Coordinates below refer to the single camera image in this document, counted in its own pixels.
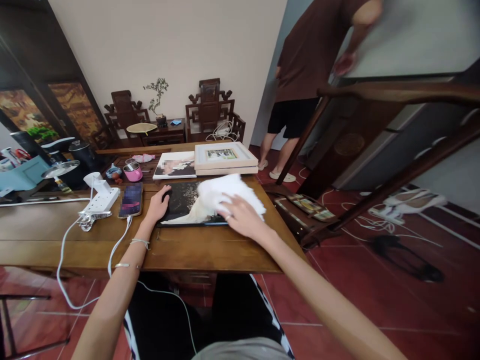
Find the small side table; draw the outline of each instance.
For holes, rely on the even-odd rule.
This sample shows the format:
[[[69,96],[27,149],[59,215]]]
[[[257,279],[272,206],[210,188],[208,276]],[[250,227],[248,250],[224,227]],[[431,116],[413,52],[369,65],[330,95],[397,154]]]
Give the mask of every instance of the small side table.
[[[173,120],[181,120],[181,123],[173,125]],[[143,146],[185,143],[185,118],[170,119],[166,123],[168,124],[167,127],[159,127],[147,134],[138,134]]]

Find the bracelet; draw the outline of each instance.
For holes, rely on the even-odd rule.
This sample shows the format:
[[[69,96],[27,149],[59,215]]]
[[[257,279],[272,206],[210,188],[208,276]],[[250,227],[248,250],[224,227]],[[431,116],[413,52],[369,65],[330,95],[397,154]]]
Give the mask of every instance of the bracelet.
[[[121,262],[119,262],[117,265],[115,265],[115,269],[116,269],[116,268],[129,268],[129,267],[130,267],[130,264],[121,263]]]
[[[145,240],[142,240],[142,239],[132,239],[130,245],[135,244],[135,243],[144,243],[146,249],[147,249],[147,250],[150,250],[150,249],[149,249],[150,241],[145,241]]]

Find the pink cloth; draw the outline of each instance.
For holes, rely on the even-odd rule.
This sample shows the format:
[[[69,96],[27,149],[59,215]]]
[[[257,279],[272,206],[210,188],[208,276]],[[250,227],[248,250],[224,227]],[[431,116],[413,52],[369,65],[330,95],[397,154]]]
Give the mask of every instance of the pink cloth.
[[[155,155],[133,155],[131,158],[134,159],[137,163],[148,163],[149,161],[155,159]]]

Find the green plant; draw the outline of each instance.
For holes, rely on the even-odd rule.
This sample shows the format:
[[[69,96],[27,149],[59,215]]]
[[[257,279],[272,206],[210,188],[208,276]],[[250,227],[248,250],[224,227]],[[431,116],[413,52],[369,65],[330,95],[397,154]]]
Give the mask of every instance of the green plant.
[[[26,132],[35,140],[43,140],[43,141],[48,141],[59,135],[56,131],[50,130],[45,126],[42,126],[42,127],[34,126],[29,128]]]
[[[155,115],[158,115],[155,109],[160,106],[160,99],[162,98],[164,92],[167,91],[168,87],[169,84],[165,81],[165,78],[163,77],[159,77],[155,83],[152,82],[149,85],[143,87],[144,90],[156,91],[156,98],[150,100],[150,106],[148,107],[148,110],[153,111]]]

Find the hand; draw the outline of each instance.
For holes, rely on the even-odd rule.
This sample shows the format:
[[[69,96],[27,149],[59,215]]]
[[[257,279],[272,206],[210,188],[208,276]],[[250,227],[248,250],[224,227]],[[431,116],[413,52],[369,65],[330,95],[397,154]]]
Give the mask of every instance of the hand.
[[[342,76],[353,69],[357,61],[357,53],[344,53],[333,65],[333,73],[335,76]]]
[[[165,185],[159,192],[151,197],[150,206],[148,207],[145,220],[156,223],[158,220],[164,217],[169,206],[170,195],[165,196],[163,201],[162,197],[171,188],[172,187],[170,185]]]
[[[228,225],[237,233],[251,238],[260,244],[275,233],[262,221],[252,205],[243,198],[237,195],[231,197],[225,193],[223,195],[229,197],[231,200],[231,203],[221,203],[228,209],[231,215],[229,216],[223,211],[219,211],[218,213],[226,219]]]

